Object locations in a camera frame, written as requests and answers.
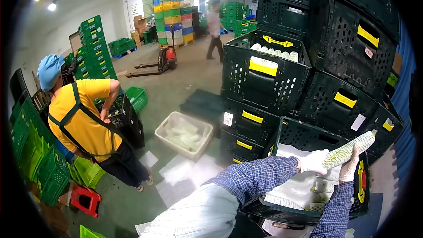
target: paper tag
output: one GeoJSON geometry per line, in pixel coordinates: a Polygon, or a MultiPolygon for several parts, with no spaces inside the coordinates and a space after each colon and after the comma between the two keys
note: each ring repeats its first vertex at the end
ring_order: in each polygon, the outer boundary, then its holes
{"type": "Polygon", "coordinates": [[[373,57],[373,52],[368,48],[368,47],[366,47],[366,49],[364,49],[364,52],[366,53],[366,55],[370,58],[370,59],[372,59],[372,57],[373,57]]]}
{"type": "Polygon", "coordinates": [[[366,119],[365,116],[363,116],[362,114],[358,114],[357,118],[351,125],[351,129],[357,131],[365,119],[366,119]]]}
{"type": "Polygon", "coordinates": [[[229,127],[232,127],[232,118],[233,117],[234,117],[233,114],[225,112],[225,115],[223,116],[223,124],[228,125],[229,127]]]}

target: blue cap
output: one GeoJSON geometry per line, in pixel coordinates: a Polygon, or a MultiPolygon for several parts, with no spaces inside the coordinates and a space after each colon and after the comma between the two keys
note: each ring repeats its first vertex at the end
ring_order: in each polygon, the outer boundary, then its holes
{"type": "Polygon", "coordinates": [[[41,60],[40,66],[38,66],[37,76],[43,91],[49,91],[56,85],[62,73],[61,66],[64,63],[65,59],[63,55],[57,57],[55,54],[49,54],[41,60]]]}

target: electric pallet jack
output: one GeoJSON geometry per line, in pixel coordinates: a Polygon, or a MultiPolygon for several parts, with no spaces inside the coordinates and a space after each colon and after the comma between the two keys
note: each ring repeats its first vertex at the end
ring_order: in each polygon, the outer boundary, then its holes
{"type": "Polygon", "coordinates": [[[125,75],[126,77],[161,75],[167,69],[176,69],[176,67],[178,66],[178,61],[176,60],[175,40],[173,39],[173,25],[170,25],[170,27],[172,33],[173,46],[168,46],[160,49],[158,62],[136,65],[134,67],[140,70],[137,70],[132,73],[127,73],[125,75]]]}

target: yellow t-shirt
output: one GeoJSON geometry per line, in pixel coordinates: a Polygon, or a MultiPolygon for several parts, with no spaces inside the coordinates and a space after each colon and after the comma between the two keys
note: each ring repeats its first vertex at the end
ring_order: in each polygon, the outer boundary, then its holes
{"type": "MultiPolygon", "coordinates": [[[[110,93],[110,79],[86,79],[77,80],[78,92],[82,104],[84,104],[98,118],[100,114],[94,105],[94,99],[107,98],[110,93]]],[[[65,115],[75,105],[75,96],[72,84],[68,84],[60,90],[59,94],[50,104],[49,113],[53,118],[61,121],[65,115]]],[[[50,129],[60,142],[69,150],[73,151],[76,145],[49,119],[50,129]]],[[[78,110],[75,115],[65,125],[65,129],[75,138],[75,140],[84,148],[85,151],[104,155],[112,150],[110,140],[110,130],[101,126],[91,119],[87,114],[78,110]]],[[[113,144],[116,151],[121,145],[122,139],[114,134],[113,144]]],[[[109,156],[95,157],[98,162],[102,162],[109,156]]]]}

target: red plastic stool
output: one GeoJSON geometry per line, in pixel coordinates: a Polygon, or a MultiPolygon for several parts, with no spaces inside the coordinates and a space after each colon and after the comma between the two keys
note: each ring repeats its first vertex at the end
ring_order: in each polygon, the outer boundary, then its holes
{"type": "Polygon", "coordinates": [[[86,214],[91,215],[94,218],[97,218],[98,205],[100,204],[101,200],[102,200],[102,196],[98,194],[97,192],[85,186],[80,186],[77,183],[74,183],[74,187],[71,193],[71,204],[73,206],[82,210],[86,214]],[[82,200],[85,198],[90,199],[90,204],[88,208],[81,204],[81,198],[82,200]]]}

